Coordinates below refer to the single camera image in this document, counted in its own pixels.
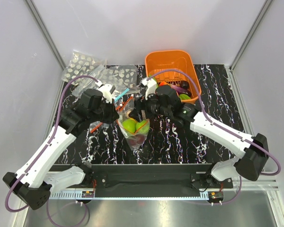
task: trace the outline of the orange basket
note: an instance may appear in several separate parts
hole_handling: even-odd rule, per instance
[[[190,76],[191,79],[195,82],[199,93],[201,94],[201,87],[199,84],[199,80],[195,73],[195,68],[193,65],[193,61],[190,58],[190,55],[181,50],[171,50],[171,51],[157,51],[149,53],[145,58],[145,68],[146,68],[146,76],[154,75],[157,72],[168,70],[168,69],[177,69],[180,70],[187,75]],[[190,82],[188,78],[184,75],[177,72],[164,72],[157,76],[155,76],[157,83],[167,82],[169,84],[173,84],[179,86],[182,80],[187,81],[189,83],[189,91],[192,96],[191,99],[182,100],[182,102],[186,103],[195,103],[198,99],[198,95],[195,91],[194,85]]]

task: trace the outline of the metallic floor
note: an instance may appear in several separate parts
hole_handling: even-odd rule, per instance
[[[225,192],[225,201],[234,192]],[[50,200],[50,214],[61,226],[73,226],[84,215],[78,204],[63,209],[68,200]],[[191,201],[91,201],[86,227],[276,227],[265,192],[242,192],[238,199],[223,206],[204,206]],[[45,205],[29,210],[25,227],[52,227]]]

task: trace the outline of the white wall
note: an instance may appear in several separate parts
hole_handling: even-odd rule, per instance
[[[0,0],[0,227],[10,226],[2,181],[41,145],[61,69],[22,0]],[[15,196],[10,206],[15,208]]]
[[[267,136],[281,162],[284,201],[284,0],[273,2],[234,72],[255,133]]]
[[[195,64],[230,65],[265,0],[34,0],[64,61],[72,50],[143,64],[183,49]]]

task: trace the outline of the black marble table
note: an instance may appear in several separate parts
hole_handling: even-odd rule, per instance
[[[137,83],[146,76],[144,65],[138,65]],[[243,131],[237,105],[223,65],[195,65],[206,111],[214,118]],[[77,101],[71,87],[63,102],[68,107]],[[220,144],[190,131],[177,128],[168,118],[151,120],[147,140],[132,151],[115,123],[93,133],[82,133],[58,158],[56,164],[88,160],[92,164],[182,164],[212,163],[227,160],[232,154]]]

